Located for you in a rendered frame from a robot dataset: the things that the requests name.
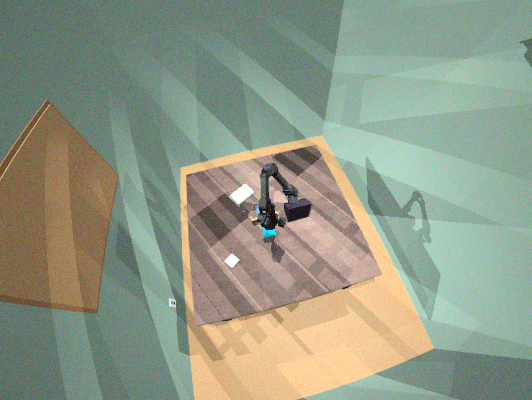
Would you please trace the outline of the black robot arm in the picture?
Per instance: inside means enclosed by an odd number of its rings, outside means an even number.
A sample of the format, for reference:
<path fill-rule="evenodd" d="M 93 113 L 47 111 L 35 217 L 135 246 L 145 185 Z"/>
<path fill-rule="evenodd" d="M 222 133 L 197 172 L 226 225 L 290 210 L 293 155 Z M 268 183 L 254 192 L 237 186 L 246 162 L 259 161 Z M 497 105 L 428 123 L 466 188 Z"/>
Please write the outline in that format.
<path fill-rule="evenodd" d="M 278 172 L 278 167 L 275 163 L 265 164 L 261 170 L 260 179 L 261 179 L 261 198 L 259 200 L 259 212 L 260 216 L 263 216 L 261 221 L 261 227 L 266 230 L 275 229 L 274 221 L 275 217 L 275 205 L 271 204 L 269 198 L 269 177 L 273 176 L 276 181 L 283 187 L 283 193 L 288 196 L 288 203 L 290 205 L 299 203 L 297 195 L 299 191 L 295 188 L 294 185 L 289 184 L 284 177 Z M 263 212 L 266 211 L 266 212 Z"/>

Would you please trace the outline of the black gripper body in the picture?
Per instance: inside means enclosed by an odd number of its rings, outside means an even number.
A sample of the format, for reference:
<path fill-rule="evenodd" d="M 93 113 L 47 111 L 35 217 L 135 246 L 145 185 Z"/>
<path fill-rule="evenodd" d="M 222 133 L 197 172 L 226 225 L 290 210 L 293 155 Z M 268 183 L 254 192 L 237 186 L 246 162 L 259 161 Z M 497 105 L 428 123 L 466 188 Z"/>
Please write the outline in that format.
<path fill-rule="evenodd" d="M 257 221 L 258 221 L 258 222 L 261 222 L 262 219 L 263 219 L 263 216 L 260 216 L 260 213 L 259 213 L 259 214 L 258 214 L 258 217 L 257 217 Z M 274 221 L 274 224 L 278 224 L 278 226 L 279 226 L 279 227 L 282 227 L 282 228 L 284 227 L 285 222 L 286 222 L 286 219 L 285 219 L 285 218 L 280 217 L 280 220 L 278 220 L 278 218 L 277 218 L 276 215 L 275 215 L 275 217 L 272 218 L 272 219 L 273 219 L 272 221 Z M 277 222 L 278 222 L 278 223 L 277 223 Z"/>

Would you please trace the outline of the tan curved flat bar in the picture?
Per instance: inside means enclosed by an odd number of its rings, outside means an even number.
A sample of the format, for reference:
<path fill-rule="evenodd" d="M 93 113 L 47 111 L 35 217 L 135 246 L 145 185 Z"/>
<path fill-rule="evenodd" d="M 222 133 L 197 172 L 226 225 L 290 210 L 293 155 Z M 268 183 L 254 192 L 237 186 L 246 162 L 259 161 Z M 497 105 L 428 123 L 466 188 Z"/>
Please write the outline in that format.
<path fill-rule="evenodd" d="M 276 217 L 278 217 L 278 213 L 277 213 L 277 211 L 276 211 L 275 213 L 276 213 L 276 214 L 275 214 L 275 215 L 276 215 Z M 252 221 L 252 224 L 256 224 L 256 223 L 259 223 L 259 222 L 257 221 L 257 217 L 256 217 L 256 218 L 253 218 L 253 219 L 251 219 L 251 221 Z"/>

